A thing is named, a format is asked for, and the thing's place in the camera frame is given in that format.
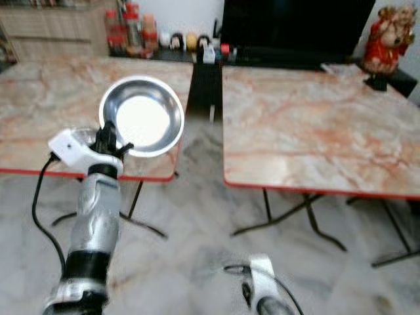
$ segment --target marble floor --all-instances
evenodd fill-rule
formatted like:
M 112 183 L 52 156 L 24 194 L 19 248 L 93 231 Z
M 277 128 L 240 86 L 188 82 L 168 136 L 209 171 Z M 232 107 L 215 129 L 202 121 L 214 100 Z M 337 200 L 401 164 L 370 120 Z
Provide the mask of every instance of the marble floor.
M 340 239 L 343 253 L 316 237 L 304 211 L 278 226 L 235 238 L 236 228 L 265 220 L 260 190 L 226 187 L 222 176 L 222 124 L 190 114 L 177 171 L 167 184 L 146 183 L 134 218 L 169 234 L 167 241 L 122 222 L 121 239 L 109 272 L 111 301 L 105 314 L 250 314 L 241 277 L 222 267 L 266 253 L 276 275 L 296 296 L 306 315 L 414 315 L 420 310 L 420 258 L 378 270 L 369 263 L 404 248 L 377 201 L 328 196 L 314 204 L 320 228 Z M 0 177 L 0 314 L 39 314 L 60 277 L 52 245 L 35 228 L 30 204 L 35 177 Z M 122 182 L 128 210 L 135 182 Z M 46 178 L 39 217 L 49 224 L 75 209 L 80 183 Z M 269 191 L 273 215 L 302 196 Z M 420 220 L 403 201 L 389 201 L 413 246 Z M 50 231 L 68 250 L 73 219 Z

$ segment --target marble table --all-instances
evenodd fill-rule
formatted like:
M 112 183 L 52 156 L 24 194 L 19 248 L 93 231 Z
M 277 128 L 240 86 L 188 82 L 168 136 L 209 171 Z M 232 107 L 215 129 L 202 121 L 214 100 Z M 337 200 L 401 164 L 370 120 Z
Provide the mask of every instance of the marble table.
M 24 62 L 0 75 L 0 173 L 36 175 L 49 157 L 48 141 L 67 127 L 99 128 L 98 107 L 107 88 L 128 75 L 150 75 L 166 82 L 178 95 L 184 111 L 193 66 L 187 63 L 123 58 L 59 57 Z M 173 178 L 179 144 L 153 158 L 127 155 L 120 180 L 139 181 L 128 216 L 131 220 L 144 181 Z M 46 175 L 81 178 L 62 163 Z M 54 222 L 74 216 L 70 213 Z M 161 236 L 164 233 L 138 221 Z
M 322 194 L 420 199 L 420 110 L 365 78 L 223 68 L 225 183 L 264 188 L 268 216 L 233 235 L 306 207 L 315 232 L 345 250 L 318 229 L 311 204 Z M 304 202 L 273 219 L 266 188 L 304 193 Z

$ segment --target red figurine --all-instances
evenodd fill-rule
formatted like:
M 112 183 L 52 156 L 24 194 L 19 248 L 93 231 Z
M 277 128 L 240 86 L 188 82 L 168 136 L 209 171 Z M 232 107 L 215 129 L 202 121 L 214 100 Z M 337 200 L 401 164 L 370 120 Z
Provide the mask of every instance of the red figurine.
M 371 27 L 363 61 L 364 68 L 372 74 L 391 74 L 398 68 L 399 56 L 404 56 L 414 42 L 414 5 L 382 8 L 379 21 Z

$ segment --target black tv screen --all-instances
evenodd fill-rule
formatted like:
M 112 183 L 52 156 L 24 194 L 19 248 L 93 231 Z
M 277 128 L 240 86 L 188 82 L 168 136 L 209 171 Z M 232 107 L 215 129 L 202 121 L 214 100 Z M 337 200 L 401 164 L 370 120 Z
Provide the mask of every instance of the black tv screen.
M 225 0 L 222 43 L 351 55 L 375 0 Z

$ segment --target stainless steel bowl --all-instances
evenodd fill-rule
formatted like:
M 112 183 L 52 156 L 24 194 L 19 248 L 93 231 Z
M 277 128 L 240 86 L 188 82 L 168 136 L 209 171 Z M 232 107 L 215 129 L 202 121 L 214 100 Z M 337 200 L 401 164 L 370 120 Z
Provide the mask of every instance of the stainless steel bowl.
M 166 83 L 148 76 L 125 77 L 102 97 L 100 125 L 111 121 L 117 129 L 117 145 L 133 143 L 132 156 L 159 156 L 179 141 L 184 129 L 184 110 Z

